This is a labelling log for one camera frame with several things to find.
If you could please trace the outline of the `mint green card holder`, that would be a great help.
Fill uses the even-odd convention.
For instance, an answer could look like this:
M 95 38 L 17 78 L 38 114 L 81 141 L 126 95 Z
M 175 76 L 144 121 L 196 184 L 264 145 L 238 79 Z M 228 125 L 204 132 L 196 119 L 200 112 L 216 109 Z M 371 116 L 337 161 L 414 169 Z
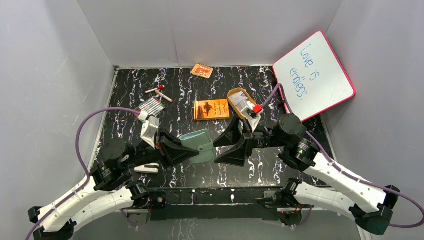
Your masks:
M 187 133 L 179 137 L 183 147 L 195 150 L 197 156 L 189 159 L 191 164 L 210 162 L 216 157 L 216 148 L 207 129 Z

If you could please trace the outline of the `tan oval tray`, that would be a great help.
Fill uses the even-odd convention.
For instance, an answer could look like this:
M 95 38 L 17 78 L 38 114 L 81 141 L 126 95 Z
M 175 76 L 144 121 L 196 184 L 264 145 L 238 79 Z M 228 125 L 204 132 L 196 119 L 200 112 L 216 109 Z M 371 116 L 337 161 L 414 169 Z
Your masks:
M 255 118 L 254 107 L 257 103 L 244 88 L 234 88 L 227 94 L 229 104 L 242 119 Z

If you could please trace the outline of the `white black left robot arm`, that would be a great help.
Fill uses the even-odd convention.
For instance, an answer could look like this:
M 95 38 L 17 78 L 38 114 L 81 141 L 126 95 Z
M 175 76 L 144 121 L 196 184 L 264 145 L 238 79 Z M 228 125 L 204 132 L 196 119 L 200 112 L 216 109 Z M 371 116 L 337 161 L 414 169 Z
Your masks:
M 105 215 L 144 208 L 150 201 L 149 190 L 141 181 L 131 180 L 131 170 L 157 162 L 173 167 L 199 156 L 202 150 L 167 131 L 144 138 L 137 146 L 121 138 L 104 141 L 96 164 L 75 187 L 51 204 L 28 211 L 35 224 L 33 238 L 69 240 L 84 225 Z

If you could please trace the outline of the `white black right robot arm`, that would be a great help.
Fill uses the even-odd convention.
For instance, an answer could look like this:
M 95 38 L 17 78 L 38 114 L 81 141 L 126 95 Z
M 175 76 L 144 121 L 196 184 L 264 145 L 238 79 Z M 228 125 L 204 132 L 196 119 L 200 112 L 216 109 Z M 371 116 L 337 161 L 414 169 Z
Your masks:
M 391 185 L 385 191 L 365 184 L 360 176 L 328 161 L 306 133 L 307 128 L 292 113 L 281 116 L 273 128 L 253 128 L 248 121 L 235 117 L 213 143 L 215 147 L 229 147 L 215 162 L 242 167 L 254 149 L 281 147 L 279 158 L 284 164 L 324 181 L 331 190 L 291 178 L 280 191 L 264 192 L 261 204 L 268 208 L 322 208 L 349 218 L 371 234 L 383 235 L 393 216 L 398 189 Z

